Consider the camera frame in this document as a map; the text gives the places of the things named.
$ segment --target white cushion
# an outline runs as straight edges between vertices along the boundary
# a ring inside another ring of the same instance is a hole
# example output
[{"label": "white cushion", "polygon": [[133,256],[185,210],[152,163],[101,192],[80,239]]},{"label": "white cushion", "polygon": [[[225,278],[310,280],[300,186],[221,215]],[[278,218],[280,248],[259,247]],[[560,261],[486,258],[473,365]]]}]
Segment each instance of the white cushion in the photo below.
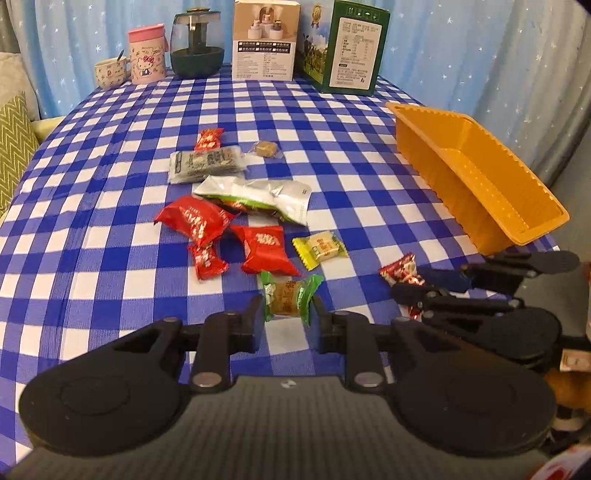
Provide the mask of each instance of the white cushion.
[{"label": "white cushion", "polygon": [[25,92],[29,119],[39,120],[37,97],[22,64],[21,54],[0,52],[0,106],[21,92]]}]

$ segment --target yellow candy wrapper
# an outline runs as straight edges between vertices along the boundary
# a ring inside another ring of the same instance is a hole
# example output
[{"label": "yellow candy wrapper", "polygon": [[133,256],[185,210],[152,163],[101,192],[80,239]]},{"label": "yellow candy wrapper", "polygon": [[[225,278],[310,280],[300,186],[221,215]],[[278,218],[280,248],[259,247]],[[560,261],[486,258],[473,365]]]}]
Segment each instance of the yellow candy wrapper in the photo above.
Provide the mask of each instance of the yellow candy wrapper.
[{"label": "yellow candy wrapper", "polygon": [[294,238],[292,243],[308,270],[314,270],[325,260],[349,256],[344,243],[329,231],[315,233],[305,238]]}]

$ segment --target green humidifier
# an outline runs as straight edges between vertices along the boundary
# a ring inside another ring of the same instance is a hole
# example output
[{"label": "green humidifier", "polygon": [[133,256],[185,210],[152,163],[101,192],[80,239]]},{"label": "green humidifier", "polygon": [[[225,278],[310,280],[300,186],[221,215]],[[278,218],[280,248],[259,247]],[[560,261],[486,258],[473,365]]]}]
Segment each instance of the green humidifier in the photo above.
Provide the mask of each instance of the green humidifier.
[{"label": "green humidifier", "polygon": [[173,70],[181,78],[198,79],[217,73],[224,55],[220,12],[191,8],[175,15],[170,52]]}]

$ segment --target green box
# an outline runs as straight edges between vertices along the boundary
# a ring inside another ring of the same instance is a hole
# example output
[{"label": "green box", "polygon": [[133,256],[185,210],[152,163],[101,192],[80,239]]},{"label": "green box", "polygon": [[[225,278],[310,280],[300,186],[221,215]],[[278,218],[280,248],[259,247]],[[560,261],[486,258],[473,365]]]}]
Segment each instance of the green box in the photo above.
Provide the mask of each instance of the green box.
[{"label": "green box", "polygon": [[322,93],[373,95],[390,12],[342,0],[300,0],[295,64]]}]

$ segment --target pillow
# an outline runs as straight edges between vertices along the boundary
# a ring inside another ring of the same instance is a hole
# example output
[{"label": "pillow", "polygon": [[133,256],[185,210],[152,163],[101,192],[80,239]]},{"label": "pillow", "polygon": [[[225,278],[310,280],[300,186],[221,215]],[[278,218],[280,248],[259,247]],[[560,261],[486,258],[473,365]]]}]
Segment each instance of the pillow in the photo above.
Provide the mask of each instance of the pillow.
[{"label": "pillow", "polygon": [[37,97],[31,86],[20,53],[0,52],[0,105],[25,92],[27,111],[31,120],[39,120]]},{"label": "pillow", "polygon": [[14,190],[38,148],[22,92],[0,107],[0,213],[10,205]]}]

